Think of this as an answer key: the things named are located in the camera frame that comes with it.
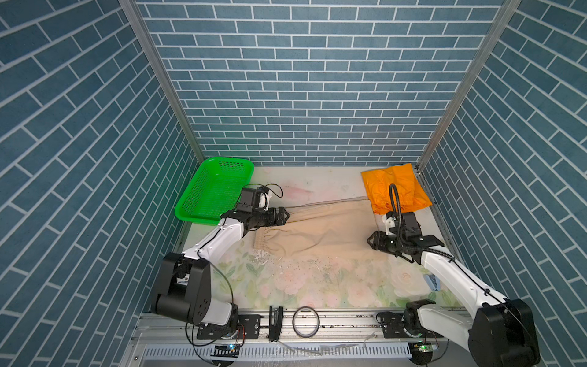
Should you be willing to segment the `beige shorts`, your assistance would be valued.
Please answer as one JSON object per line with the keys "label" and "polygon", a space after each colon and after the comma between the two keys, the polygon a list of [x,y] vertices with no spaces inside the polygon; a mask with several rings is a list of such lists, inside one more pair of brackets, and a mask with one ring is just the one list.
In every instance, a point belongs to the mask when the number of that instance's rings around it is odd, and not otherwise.
{"label": "beige shorts", "polygon": [[290,207],[287,212],[290,218],[284,226],[256,231],[255,249],[284,258],[378,257],[367,243],[379,230],[367,198]]}

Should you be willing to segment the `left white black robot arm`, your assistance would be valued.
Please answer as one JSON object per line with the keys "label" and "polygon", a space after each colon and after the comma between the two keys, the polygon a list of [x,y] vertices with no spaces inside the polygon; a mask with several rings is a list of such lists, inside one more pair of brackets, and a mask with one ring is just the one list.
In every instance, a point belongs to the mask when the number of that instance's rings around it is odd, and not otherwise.
{"label": "left white black robot arm", "polygon": [[221,334],[235,333],[238,306],[212,297],[212,271],[248,232],[284,226],[289,218],[282,206],[221,215],[218,226],[195,246],[165,255],[151,290],[151,312],[194,327],[211,326]]}

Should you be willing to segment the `green plastic basket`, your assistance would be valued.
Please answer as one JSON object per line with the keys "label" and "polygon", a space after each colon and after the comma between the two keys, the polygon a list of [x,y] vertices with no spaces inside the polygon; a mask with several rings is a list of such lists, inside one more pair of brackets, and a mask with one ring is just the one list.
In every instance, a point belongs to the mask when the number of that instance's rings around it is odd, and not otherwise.
{"label": "green plastic basket", "polygon": [[240,158],[209,158],[197,169],[180,197],[175,215],[189,223],[215,226],[232,209],[255,166]]}

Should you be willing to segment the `orange shorts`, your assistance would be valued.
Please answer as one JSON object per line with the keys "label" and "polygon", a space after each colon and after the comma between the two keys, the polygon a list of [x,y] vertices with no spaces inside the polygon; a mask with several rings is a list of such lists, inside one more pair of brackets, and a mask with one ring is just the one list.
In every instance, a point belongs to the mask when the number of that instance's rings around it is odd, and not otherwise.
{"label": "orange shorts", "polygon": [[416,212],[433,205],[420,186],[412,164],[365,171],[361,175],[374,214],[382,215],[392,211],[389,196],[391,184],[397,188],[403,213]]}

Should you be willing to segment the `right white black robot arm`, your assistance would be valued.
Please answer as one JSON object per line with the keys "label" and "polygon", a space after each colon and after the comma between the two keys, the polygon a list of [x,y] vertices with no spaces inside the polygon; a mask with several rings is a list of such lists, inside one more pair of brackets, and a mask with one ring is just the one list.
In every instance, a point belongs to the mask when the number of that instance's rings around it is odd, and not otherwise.
{"label": "right white black robot arm", "polygon": [[541,360],[531,308],[493,289],[450,253],[434,235],[423,235],[412,213],[389,212],[384,230],[367,243],[375,250],[418,264],[448,287],[467,316],[424,299],[407,303],[404,313],[378,315],[385,336],[424,338],[432,333],[467,350],[479,366],[535,366]]}

